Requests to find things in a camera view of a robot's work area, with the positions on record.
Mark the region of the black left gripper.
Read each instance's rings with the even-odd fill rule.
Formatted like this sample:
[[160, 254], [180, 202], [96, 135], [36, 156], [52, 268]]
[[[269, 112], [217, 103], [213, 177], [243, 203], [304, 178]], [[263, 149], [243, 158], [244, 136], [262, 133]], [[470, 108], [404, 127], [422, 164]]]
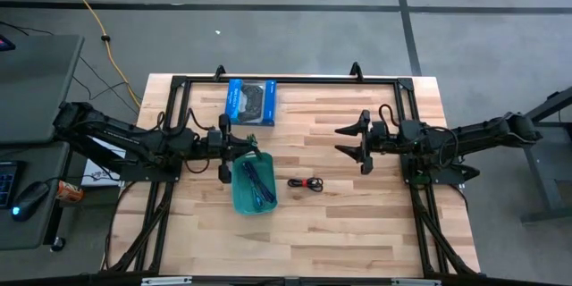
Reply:
[[230, 156], [230, 135], [231, 120], [228, 114], [219, 116], [218, 129], [223, 134], [223, 143], [219, 147], [212, 147], [207, 144], [206, 136], [200, 142], [200, 151], [207, 159], [220, 159], [222, 163], [218, 166], [218, 179], [222, 183], [231, 183], [231, 169], [228, 163], [231, 158], [238, 158], [249, 153], [254, 153], [257, 158], [261, 157], [261, 152], [257, 148], [257, 139], [254, 135], [248, 135], [245, 139], [231, 136], [231, 156]]

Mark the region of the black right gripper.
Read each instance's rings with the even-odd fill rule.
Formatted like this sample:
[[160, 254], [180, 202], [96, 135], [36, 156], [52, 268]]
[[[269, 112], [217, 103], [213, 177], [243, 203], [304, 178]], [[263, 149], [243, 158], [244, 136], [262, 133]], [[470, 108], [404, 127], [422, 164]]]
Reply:
[[372, 153], [400, 154], [400, 143], [396, 135], [391, 135], [386, 129], [384, 121], [372, 122], [368, 110], [363, 110], [356, 123], [342, 127], [334, 131], [337, 134], [353, 136], [361, 134], [361, 142], [358, 147], [335, 145], [334, 147], [349, 156], [356, 162], [360, 162], [360, 172], [369, 174], [373, 166]]

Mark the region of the black computer mouse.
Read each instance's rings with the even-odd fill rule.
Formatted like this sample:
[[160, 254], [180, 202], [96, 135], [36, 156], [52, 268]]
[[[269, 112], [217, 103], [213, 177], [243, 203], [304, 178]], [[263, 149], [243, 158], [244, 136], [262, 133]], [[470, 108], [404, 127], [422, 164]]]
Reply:
[[11, 210], [11, 217], [15, 222], [25, 222], [34, 215], [39, 204], [48, 194], [50, 188], [43, 181], [31, 183], [15, 200]]

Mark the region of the orange drink can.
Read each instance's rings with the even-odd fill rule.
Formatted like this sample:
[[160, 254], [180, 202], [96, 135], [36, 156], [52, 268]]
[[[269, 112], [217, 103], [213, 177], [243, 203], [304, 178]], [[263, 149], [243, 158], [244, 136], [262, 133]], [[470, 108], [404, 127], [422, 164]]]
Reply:
[[84, 198], [84, 190], [66, 181], [58, 181], [55, 197], [68, 203], [78, 203]]

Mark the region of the grey desk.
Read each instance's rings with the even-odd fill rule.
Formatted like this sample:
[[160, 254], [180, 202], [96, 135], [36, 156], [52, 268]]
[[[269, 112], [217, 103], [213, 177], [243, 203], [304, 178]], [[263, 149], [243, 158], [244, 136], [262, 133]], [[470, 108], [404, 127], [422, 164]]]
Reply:
[[15, 196], [30, 184], [46, 182], [49, 192], [30, 218], [13, 219], [13, 200], [0, 206], [0, 251], [33, 249], [56, 243], [62, 209], [55, 199], [57, 183], [68, 172], [72, 156], [55, 139], [53, 121], [66, 100], [84, 38], [10, 36], [15, 48], [0, 51], [0, 187], [7, 165], [17, 167]]

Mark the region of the black metal side stand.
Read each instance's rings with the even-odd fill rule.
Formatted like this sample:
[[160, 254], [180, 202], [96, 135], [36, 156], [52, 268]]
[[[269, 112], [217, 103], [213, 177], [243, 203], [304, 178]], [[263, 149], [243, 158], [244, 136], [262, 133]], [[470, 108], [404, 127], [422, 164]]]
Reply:
[[546, 100], [526, 115], [537, 129], [546, 129], [548, 138], [535, 147], [524, 149], [526, 161], [534, 178], [543, 210], [524, 214], [522, 224], [572, 218], [572, 206], [568, 206], [559, 191], [560, 183], [572, 184], [572, 121], [545, 122], [544, 119], [572, 106], [572, 86], [550, 94]]

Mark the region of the silver aluminium bracket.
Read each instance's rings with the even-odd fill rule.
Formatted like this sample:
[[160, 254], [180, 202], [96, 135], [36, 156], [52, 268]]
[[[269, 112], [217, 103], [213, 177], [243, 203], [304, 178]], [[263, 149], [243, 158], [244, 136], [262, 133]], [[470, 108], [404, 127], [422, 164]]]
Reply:
[[393, 278], [391, 286], [442, 286], [438, 280]]
[[158, 276], [143, 278], [140, 286], [190, 286], [191, 276]]

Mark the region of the black keyboard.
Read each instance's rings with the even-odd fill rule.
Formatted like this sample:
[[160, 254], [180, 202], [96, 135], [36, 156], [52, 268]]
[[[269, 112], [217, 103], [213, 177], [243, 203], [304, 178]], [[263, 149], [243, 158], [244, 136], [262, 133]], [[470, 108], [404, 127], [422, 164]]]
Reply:
[[23, 161], [0, 161], [0, 209], [12, 206], [25, 166]]

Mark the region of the white paper sheet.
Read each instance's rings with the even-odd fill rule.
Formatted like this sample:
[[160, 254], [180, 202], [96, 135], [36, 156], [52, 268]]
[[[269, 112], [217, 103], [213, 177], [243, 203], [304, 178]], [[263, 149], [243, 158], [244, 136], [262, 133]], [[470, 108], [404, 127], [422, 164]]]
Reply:
[[[93, 139], [99, 145], [110, 149], [120, 158], [124, 158], [126, 151], [124, 149], [118, 148], [109, 143], [105, 143], [100, 139]], [[92, 160], [86, 162], [83, 177], [81, 180], [81, 186], [83, 187], [104, 187], [104, 186], [118, 186], [122, 187], [124, 183], [120, 180], [120, 175], [116, 172], [112, 172], [107, 168], [100, 167], [95, 164]]]

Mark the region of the blue PlayStation controller box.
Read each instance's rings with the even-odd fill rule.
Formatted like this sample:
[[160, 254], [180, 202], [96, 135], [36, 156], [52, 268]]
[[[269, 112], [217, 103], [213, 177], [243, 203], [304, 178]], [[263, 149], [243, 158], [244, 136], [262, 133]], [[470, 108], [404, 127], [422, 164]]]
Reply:
[[232, 124], [273, 127], [276, 98], [276, 80], [231, 79], [225, 113]]

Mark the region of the green plastic basket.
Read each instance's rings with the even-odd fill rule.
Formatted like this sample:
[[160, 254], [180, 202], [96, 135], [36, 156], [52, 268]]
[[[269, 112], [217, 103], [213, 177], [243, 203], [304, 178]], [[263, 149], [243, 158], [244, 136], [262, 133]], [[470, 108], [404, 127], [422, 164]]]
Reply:
[[232, 201], [242, 215], [272, 212], [278, 206], [273, 157], [268, 153], [241, 156], [233, 163], [231, 181]]

